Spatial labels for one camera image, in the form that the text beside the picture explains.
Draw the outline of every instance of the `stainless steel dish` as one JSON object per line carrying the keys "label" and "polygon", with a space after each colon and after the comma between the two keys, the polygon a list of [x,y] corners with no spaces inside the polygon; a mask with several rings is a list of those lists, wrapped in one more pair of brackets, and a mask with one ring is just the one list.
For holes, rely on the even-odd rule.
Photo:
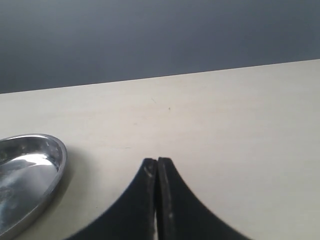
{"label": "stainless steel dish", "polygon": [[0,240],[30,225],[50,202],[67,162],[65,145],[44,134],[0,140]]}

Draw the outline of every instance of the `white table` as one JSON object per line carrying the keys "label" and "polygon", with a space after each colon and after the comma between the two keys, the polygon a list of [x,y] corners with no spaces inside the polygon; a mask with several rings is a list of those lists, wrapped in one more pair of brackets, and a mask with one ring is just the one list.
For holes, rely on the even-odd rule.
{"label": "white table", "polygon": [[68,237],[159,156],[253,240],[320,239],[320,60],[0,94],[0,113],[0,138],[50,134],[69,154],[17,240]]}

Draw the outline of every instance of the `gray wall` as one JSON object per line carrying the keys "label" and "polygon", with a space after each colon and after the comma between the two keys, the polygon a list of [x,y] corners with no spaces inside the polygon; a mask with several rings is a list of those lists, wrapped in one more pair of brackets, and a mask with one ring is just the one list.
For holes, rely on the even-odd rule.
{"label": "gray wall", "polygon": [[0,1],[0,93],[317,58],[319,0]]}

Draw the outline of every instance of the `black object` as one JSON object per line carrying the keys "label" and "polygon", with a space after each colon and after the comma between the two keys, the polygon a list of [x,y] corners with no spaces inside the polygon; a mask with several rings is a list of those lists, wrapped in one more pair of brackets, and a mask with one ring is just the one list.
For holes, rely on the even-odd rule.
{"label": "black object", "polygon": [[122,196],[68,240],[249,240],[210,212],[170,158],[145,159]]}

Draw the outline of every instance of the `black plastic piece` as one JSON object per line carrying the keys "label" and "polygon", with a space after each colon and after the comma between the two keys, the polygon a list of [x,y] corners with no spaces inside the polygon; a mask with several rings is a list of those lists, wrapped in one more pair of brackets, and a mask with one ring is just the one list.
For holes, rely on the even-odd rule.
{"label": "black plastic piece", "polygon": [[249,240],[197,199],[170,158],[158,160],[156,217],[159,240]]}
{"label": "black plastic piece", "polygon": [[153,240],[156,173],[157,161],[145,159],[120,198],[97,220],[67,240]]}

